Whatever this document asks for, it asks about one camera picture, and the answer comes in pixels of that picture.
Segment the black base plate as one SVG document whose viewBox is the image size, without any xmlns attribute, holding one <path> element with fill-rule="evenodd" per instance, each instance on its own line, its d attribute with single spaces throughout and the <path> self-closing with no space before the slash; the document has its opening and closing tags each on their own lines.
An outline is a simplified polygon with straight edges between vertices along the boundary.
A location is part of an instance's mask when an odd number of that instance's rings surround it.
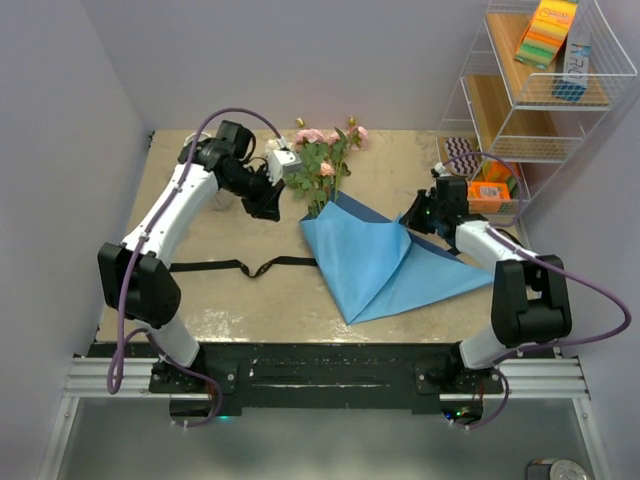
<svg viewBox="0 0 640 480">
<path fill-rule="evenodd" d="M 210 412 L 239 416 L 247 409 L 374 409 L 435 414 L 442 395 L 471 404 L 446 408 L 450 418 L 481 418 L 483 394 L 512 393 L 507 366 L 471 370 L 451 343 L 312 344 L 205 343 L 187 373 L 134 343 L 127 365 L 148 360 L 150 393 L 171 397 L 174 421 L 202 420 Z"/>
</svg>

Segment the pink white flower bouquet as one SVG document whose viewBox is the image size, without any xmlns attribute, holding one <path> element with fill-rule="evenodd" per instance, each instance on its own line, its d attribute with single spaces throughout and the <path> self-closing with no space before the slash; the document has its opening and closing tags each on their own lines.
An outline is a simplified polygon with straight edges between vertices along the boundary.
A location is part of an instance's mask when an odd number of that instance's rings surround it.
<svg viewBox="0 0 640 480">
<path fill-rule="evenodd" d="M 337 199 L 343 178 L 351 175 L 347 158 L 367 148 L 369 132 L 354 118 L 348 120 L 345 131 L 335 128 L 328 135 L 306 127 L 301 119 L 297 123 L 300 129 L 288 147 L 299 155 L 302 166 L 298 172 L 285 175 L 284 180 L 295 197 L 306 202 L 307 214 L 314 218 Z"/>
</svg>

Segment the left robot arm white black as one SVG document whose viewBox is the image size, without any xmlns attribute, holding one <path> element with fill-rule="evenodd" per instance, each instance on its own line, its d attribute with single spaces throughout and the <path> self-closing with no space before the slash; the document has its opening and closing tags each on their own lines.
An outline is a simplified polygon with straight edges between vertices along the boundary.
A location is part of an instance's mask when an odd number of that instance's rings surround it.
<svg viewBox="0 0 640 480">
<path fill-rule="evenodd" d="M 277 222 L 284 174 L 298 165 L 288 141 L 275 136 L 265 164 L 251 166 L 254 133 L 224 120 L 215 134 L 203 130 L 187 136 L 166 187 L 137 226 L 118 243 L 106 242 L 97 260 L 103 296 L 116 311 L 117 350 L 114 371 L 123 368 L 123 324 L 132 321 L 175 363 L 171 378 L 185 392 L 200 390 L 207 368 L 196 361 L 200 345 L 180 318 L 182 293 L 172 276 L 174 254 L 197 214 L 215 195 L 239 198 L 256 219 Z"/>
</svg>

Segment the purple wavy striped cloth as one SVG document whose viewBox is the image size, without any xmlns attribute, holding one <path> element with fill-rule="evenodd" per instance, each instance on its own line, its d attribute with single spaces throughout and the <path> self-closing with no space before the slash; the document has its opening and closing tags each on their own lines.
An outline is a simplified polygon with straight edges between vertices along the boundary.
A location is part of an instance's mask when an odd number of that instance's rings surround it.
<svg viewBox="0 0 640 480">
<path fill-rule="evenodd" d="M 473 155 L 477 142 L 466 137 L 446 137 L 443 149 L 446 155 L 446 170 L 456 176 L 469 178 L 479 167 L 479 158 Z"/>
</svg>

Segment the orange box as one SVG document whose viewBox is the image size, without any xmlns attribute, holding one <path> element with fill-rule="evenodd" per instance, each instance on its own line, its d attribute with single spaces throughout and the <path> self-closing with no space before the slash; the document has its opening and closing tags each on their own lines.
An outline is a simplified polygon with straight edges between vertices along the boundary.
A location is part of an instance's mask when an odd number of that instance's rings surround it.
<svg viewBox="0 0 640 480">
<path fill-rule="evenodd" d="M 508 213 L 511 196 L 506 183 L 472 181 L 468 184 L 467 198 L 472 213 Z"/>
</svg>

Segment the white blue cube box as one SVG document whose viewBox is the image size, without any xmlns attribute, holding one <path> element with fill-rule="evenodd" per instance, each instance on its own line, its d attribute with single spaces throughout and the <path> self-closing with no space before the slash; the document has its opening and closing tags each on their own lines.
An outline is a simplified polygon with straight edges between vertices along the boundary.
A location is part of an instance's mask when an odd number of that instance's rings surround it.
<svg viewBox="0 0 640 480">
<path fill-rule="evenodd" d="M 557 76 L 551 95 L 558 100 L 578 102 L 588 89 L 591 30 L 581 23 L 571 26 L 563 50 L 558 55 Z"/>
</svg>

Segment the black ribbon gold lettering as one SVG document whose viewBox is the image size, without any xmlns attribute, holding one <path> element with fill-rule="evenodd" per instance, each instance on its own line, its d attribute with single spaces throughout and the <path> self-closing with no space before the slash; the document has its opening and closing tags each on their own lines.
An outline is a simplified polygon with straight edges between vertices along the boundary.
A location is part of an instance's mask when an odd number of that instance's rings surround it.
<svg viewBox="0 0 640 480">
<path fill-rule="evenodd" d="M 244 264 L 238 259 L 222 260 L 222 261 L 173 263 L 170 267 L 170 271 L 172 273 L 186 273 L 186 272 L 203 272 L 203 271 L 238 269 L 246 277 L 255 279 L 260 277 L 267 271 L 269 271 L 275 265 L 310 266 L 310 267 L 318 266 L 314 258 L 278 256 L 265 262 L 255 271 L 251 271 L 246 264 Z"/>
</svg>

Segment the metal tin can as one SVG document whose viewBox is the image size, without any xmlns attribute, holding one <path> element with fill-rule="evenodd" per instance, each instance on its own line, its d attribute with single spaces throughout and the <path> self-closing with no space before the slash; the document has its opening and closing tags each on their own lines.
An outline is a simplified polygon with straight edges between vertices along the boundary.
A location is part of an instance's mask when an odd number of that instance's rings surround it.
<svg viewBox="0 0 640 480">
<path fill-rule="evenodd" d="M 535 459 L 525 470 L 526 480 L 591 480 L 579 463 L 570 459 Z"/>
</svg>

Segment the colourful sponge pack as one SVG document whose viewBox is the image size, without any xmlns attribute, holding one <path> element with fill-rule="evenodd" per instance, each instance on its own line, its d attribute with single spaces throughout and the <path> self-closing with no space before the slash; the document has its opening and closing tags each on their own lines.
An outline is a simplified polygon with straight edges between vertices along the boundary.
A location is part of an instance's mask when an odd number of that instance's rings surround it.
<svg viewBox="0 0 640 480">
<path fill-rule="evenodd" d="M 515 60 L 548 68 L 568 37 L 577 9 L 577 1 L 541 0 L 515 49 Z"/>
</svg>

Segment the yellow green sponge pack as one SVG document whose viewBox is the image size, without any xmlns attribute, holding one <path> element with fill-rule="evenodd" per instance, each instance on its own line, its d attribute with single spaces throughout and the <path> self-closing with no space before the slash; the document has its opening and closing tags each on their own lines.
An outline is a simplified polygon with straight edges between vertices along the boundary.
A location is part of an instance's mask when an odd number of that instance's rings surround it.
<svg viewBox="0 0 640 480">
<path fill-rule="evenodd" d="M 504 183 L 512 189 L 519 178 L 517 166 L 509 163 L 508 166 L 495 160 L 485 160 L 481 166 L 482 180 L 489 183 Z"/>
</svg>

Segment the blue wrapping paper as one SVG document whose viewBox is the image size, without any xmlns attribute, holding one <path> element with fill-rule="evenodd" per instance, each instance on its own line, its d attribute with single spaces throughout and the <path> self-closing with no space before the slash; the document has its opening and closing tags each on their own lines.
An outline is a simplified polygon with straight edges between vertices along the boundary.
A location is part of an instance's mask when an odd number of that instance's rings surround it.
<svg viewBox="0 0 640 480">
<path fill-rule="evenodd" d="M 493 282 L 486 270 L 344 193 L 299 225 L 347 325 L 428 306 Z"/>
</svg>

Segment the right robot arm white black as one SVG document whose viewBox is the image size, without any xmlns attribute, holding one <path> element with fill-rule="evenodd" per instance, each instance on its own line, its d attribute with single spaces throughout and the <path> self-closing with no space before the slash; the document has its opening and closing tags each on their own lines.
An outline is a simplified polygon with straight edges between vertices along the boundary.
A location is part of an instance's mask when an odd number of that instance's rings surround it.
<svg viewBox="0 0 640 480">
<path fill-rule="evenodd" d="M 439 236 L 493 275 L 490 326 L 458 344 L 457 361 L 445 369 L 452 390 L 469 392 L 480 382 L 481 369 L 503 361 L 521 346 L 546 345 L 571 332 L 561 259 L 521 247 L 486 217 L 472 213 L 463 179 L 440 176 L 430 189 L 420 189 L 401 223 Z"/>
</svg>

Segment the white ceramic vase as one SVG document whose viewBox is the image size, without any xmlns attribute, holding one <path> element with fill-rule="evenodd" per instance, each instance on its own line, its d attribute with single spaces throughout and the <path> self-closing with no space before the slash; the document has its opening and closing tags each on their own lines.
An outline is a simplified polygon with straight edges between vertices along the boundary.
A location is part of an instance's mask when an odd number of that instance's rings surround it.
<svg viewBox="0 0 640 480">
<path fill-rule="evenodd" d="M 182 147 L 189 149 L 191 143 L 193 142 L 193 140 L 196 137 L 196 133 L 192 132 L 191 134 L 189 134 L 183 142 Z M 225 211 L 228 210 L 232 204 L 234 202 L 234 196 L 226 191 L 226 190 L 219 190 L 212 198 L 210 201 L 210 205 L 211 208 L 215 211 Z"/>
</svg>

